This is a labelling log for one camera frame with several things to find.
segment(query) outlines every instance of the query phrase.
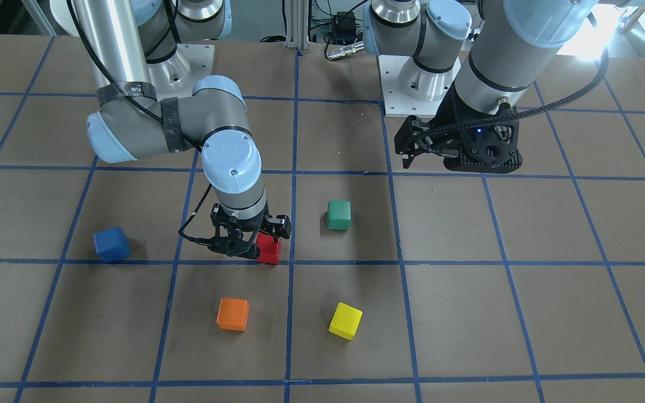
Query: blue block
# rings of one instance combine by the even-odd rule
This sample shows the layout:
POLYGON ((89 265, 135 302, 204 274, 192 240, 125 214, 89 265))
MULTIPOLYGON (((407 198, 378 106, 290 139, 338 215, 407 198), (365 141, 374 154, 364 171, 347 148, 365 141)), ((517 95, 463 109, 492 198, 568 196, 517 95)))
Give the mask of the blue block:
POLYGON ((122 260, 131 255, 128 238, 119 227, 94 234, 96 254, 106 263, 122 260))

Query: cube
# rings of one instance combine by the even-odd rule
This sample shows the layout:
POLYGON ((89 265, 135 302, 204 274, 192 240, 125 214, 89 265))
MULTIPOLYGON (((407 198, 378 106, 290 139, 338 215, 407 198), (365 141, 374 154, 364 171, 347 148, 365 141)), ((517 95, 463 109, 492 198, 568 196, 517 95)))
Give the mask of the cube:
POLYGON ((255 238, 255 244, 260 248, 260 256, 258 257, 259 263, 267 263, 269 265, 277 265, 280 261, 280 247, 282 242, 275 240, 271 235, 259 233, 255 238))
POLYGON ((351 220, 350 202, 343 200, 328 202, 328 229, 347 231, 350 229, 351 220))
POLYGON ((358 331, 362 317, 363 311, 353 308, 348 304, 338 303, 338 308, 335 309, 335 314, 333 314, 333 320, 330 321, 328 331, 343 339, 352 340, 358 331))
POLYGON ((222 298, 216 323, 226 331, 245 331, 248 326, 248 301, 222 298))
POLYGON ((131 255, 128 238, 119 227, 94 234, 96 254, 106 263, 122 260, 131 255))

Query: yellow block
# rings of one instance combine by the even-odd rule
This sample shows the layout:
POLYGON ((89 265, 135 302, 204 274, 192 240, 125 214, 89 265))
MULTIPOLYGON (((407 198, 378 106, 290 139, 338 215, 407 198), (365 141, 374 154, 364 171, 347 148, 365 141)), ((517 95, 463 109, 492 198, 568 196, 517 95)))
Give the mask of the yellow block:
POLYGON ((360 319, 363 317, 363 311, 353 308, 348 304, 338 303, 335 309, 333 320, 330 322, 328 331, 344 339, 352 340, 358 331, 360 319))

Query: orange block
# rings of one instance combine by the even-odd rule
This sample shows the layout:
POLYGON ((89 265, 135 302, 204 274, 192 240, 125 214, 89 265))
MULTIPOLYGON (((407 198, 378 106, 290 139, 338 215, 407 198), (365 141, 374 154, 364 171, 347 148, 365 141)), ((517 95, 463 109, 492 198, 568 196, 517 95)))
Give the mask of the orange block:
POLYGON ((216 323, 226 331, 245 331, 245 327, 248 326, 248 311, 248 301, 223 298, 216 323))

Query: table surface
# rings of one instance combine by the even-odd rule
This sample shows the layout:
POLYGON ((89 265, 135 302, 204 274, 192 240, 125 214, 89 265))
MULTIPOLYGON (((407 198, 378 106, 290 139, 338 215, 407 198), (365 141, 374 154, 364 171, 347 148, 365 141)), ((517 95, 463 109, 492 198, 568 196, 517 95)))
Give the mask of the table surface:
MULTIPOLYGON (((645 59, 523 120, 499 176, 402 169, 375 57, 213 44, 295 225, 277 266, 177 237, 207 186, 193 152, 95 158, 78 39, 0 36, 1 402, 645 401, 645 59), (116 265, 93 250, 110 227, 116 265), (223 297, 249 301, 243 334, 218 329, 223 297), (327 331, 338 302, 363 311, 353 341, 327 331)), ((519 107, 595 72, 558 57, 519 107)))

